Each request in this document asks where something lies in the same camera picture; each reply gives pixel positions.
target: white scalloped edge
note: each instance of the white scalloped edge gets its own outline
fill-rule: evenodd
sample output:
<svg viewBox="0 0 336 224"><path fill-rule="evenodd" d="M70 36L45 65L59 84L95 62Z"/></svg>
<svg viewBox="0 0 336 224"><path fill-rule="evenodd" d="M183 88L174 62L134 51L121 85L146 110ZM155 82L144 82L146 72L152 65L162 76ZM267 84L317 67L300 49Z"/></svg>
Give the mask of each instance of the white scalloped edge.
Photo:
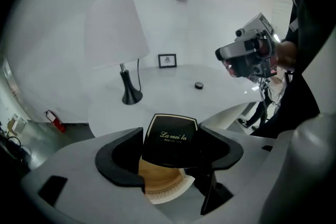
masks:
<svg viewBox="0 0 336 224"><path fill-rule="evenodd" d="M183 180L171 189L161 193L146 194L146 197L154 205L163 204L164 202L171 201L185 193L193 184L194 180L194 177L185 175Z"/></svg>

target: person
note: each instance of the person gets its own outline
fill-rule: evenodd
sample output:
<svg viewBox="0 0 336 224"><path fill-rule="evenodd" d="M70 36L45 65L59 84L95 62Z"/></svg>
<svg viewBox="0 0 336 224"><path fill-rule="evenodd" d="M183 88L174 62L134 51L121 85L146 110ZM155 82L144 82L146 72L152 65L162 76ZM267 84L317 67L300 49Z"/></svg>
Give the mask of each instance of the person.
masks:
<svg viewBox="0 0 336 224"><path fill-rule="evenodd" d="M264 125L267 118L267 108L272 104L278 104L282 90L285 86L285 69L277 67L277 74L269 78L269 82L264 88L264 101L258 104L257 110L254 115L248 120L238 119L238 122L245 128L251 127L260 119L259 127Z"/></svg>
<svg viewBox="0 0 336 224"><path fill-rule="evenodd" d="M277 138L286 130L294 130L303 121L319 114L319 108L302 73L324 45L335 27L334 0L293 0L290 25L285 39L276 45L274 65L294 70L277 113L251 135ZM259 40L260 52L267 46Z"/></svg>

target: red object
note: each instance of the red object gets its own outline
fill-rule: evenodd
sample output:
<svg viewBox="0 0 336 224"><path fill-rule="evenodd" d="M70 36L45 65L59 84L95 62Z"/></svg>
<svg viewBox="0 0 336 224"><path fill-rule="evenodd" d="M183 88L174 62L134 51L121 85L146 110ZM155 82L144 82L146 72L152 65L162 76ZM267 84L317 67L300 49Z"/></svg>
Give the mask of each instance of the red object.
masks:
<svg viewBox="0 0 336 224"><path fill-rule="evenodd" d="M66 128L65 126L60 122L60 120L56 117L55 114L53 114L50 110L47 110L45 112L45 115L47 117L47 119L53 123L53 125L62 133L65 132Z"/></svg>

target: table top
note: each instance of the table top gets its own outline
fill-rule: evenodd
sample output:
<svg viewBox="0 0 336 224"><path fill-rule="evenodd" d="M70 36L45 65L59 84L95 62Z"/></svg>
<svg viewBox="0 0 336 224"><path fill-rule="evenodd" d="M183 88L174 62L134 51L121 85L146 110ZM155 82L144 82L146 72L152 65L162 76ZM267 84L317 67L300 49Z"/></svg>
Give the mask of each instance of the table top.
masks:
<svg viewBox="0 0 336 224"><path fill-rule="evenodd" d="M94 136L143 127L144 133L156 113L189 116L201 123L234 106L260 101L259 88L246 78L232 78L223 70L206 66L182 65L176 68L140 69L142 100L125 105L122 79L106 83L92 93L89 125ZM138 74L130 72L138 87ZM196 82L203 89L194 87Z"/></svg>

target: picture frame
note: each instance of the picture frame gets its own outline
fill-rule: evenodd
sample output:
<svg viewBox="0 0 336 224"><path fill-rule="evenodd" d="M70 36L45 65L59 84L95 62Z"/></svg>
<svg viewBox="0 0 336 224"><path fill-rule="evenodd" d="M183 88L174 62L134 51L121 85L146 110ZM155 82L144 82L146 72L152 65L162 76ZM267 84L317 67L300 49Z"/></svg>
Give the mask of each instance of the picture frame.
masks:
<svg viewBox="0 0 336 224"><path fill-rule="evenodd" d="M177 67L176 54L159 54L159 68Z"/></svg>

